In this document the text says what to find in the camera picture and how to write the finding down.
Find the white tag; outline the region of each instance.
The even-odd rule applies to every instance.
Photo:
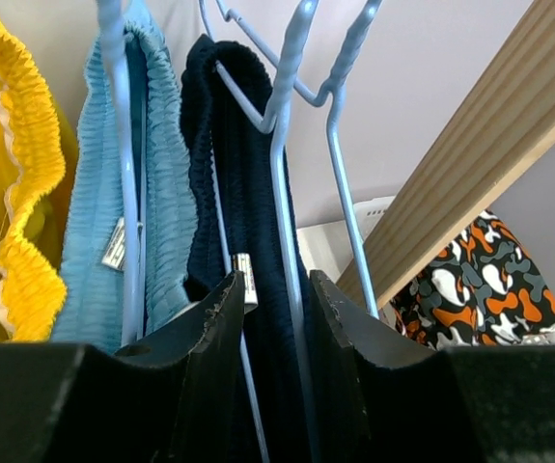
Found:
[[[138,223],[138,233],[141,231],[142,224]],[[101,263],[121,272],[125,269],[125,219],[123,217],[119,219],[116,227],[114,227]]]
[[[250,313],[258,307],[258,293],[251,268],[251,258],[248,254],[235,254],[232,256],[232,267],[234,270],[243,272],[245,276],[245,313]]]

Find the wooden beam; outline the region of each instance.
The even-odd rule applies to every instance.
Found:
[[[366,240],[378,306],[554,143],[555,0],[535,0]],[[338,286],[364,304],[353,261]]]

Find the navy towel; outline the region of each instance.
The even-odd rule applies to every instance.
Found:
[[[202,36],[187,57],[182,75],[180,129],[189,147],[191,189],[198,206],[198,230],[185,284],[200,300],[224,276],[213,196],[210,153],[214,150],[226,233],[231,254],[251,257],[259,307],[245,316],[244,333],[258,391],[264,432],[272,461],[309,461],[286,279],[270,175],[271,136],[260,133],[240,110],[214,71],[220,61],[263,113],[271,85],[264,66],[247,47],[214,43]],[[298,255],[304,304],[308,278]],[[248,413],[244,382],[233,426],[232,461],[252,461],[256,436]]]

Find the light blue towel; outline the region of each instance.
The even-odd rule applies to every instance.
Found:
[[[164,37],[141,0],[131,1],[125,29],[140,43],[148,69],[145,231],[149,334],[189,303],[183,282],[197,214],[189,187],[189,153],[180,134],[180,90]],[[121,345],[123,273],[105,266],[101,259],[123,216],[123,194],[114,108],[98,40],[85,78],[88,96],[78,124],[80,158],[61,265],[68,297],[51,340],[86,341],[112,353]]]

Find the black plastic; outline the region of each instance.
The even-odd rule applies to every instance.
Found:
[[[555,346],[434,353],[311,280],[323,462],[555,462]]]
[[[242,274],[113,358],[87,344],[0,344],[0,463],[224,461]]]

